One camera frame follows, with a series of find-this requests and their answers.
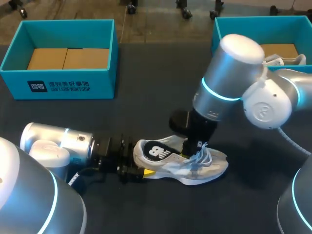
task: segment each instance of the box logo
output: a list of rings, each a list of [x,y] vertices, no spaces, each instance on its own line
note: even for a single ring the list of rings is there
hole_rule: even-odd
[[[28,81],[28,85],[34,93],[45,93],[48,92],[45,84],[42,80]]]

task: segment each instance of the cable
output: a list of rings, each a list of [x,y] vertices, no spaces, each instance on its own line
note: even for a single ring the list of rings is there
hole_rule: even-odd
[[[79,172],[76,172],[76,174],[72,177],[72,179],[68,182],[68,184],[70,186],[73,185],[73,183],[76,181],[76,179],[78,179],[79,176],[81,176],[84,172],[86,171],[98,171],[98,168],[95,167],[88,167],[88,168],[84,168]]]
[[[304,154],[310,156],[311,152],[307,151],[306,149],[302,148],[300,145],[298,145],[296,142],[294,142],[289,136],[286,135],[286,133],[281,129],[277,128],[278,132],[288,141],[291,145],[293,145],[296,149],[300,150]]]

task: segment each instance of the cardboard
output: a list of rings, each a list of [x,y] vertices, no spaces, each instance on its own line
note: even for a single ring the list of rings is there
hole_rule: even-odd
[[[63,69],[81,69],[82,65],[82,49],[68,49]]]
[[[109,49],[68,49],[63,69],[107,69]]]
[[[299,55],[294,44],[262,44],[261,47],[265,57],[277,54],[282,58],[291,59]]]
[[[28,70],[63,69],[67,48],[37,48],[28,64]]]

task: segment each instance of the floor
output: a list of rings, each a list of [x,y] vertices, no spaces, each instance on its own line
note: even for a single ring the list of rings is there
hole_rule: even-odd
[[[189,0],[193,17],[184,20],[175,0],[138,0],[135,15],[126,14],[124,0],[22,0],[27,20],[115,19],[119,42],[210,40],[210,0]],[[227,3],[223,16],[268,15],[268,7]],[[0,44],[9,44],[21,17],[8,4],[0,6]]]

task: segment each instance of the shoe sole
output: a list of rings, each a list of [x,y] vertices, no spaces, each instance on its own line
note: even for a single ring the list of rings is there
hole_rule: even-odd
[[[214,176],[211,176],[209,178],[206,179],[187,179],[184,177],[180,177],[178,175],[173,175],[171,173],[166,173],[166,172],[155,172],[154,175],[151,175],[149,177],[146,177],[146,179],[162,179],[162,178],[173,178],[176,179],[178,181],[180,181],[182,184],[188,185],[188,186],[192,186],[192,185],[199,185],[199,184],[204,184],[207,182],[210,182],[214,179],[217,179],[218,177],[220,177],[225,171],[216,174]]]

